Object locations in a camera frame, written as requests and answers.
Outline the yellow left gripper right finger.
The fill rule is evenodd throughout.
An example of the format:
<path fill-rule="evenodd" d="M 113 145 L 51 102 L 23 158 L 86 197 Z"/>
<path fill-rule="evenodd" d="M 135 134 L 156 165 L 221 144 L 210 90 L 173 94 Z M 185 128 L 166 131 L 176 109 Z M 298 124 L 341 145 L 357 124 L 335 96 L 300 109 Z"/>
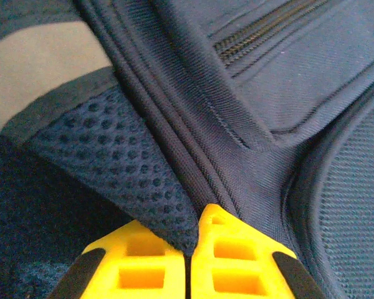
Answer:
<path fill-rule="evenodd" d="M 192 298 L 325 298 L 293 251 L 208 204 L 191 259 Z"/>

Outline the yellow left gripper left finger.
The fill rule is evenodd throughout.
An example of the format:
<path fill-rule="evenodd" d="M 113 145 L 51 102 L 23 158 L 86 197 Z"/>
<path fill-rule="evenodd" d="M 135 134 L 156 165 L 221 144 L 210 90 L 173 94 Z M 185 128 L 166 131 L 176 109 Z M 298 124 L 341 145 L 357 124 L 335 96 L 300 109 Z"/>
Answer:
<path fill-rule="evenodd" d="M 184 298 L 185 260 L 138 221 L 89 244 L 49 298 Z"/>

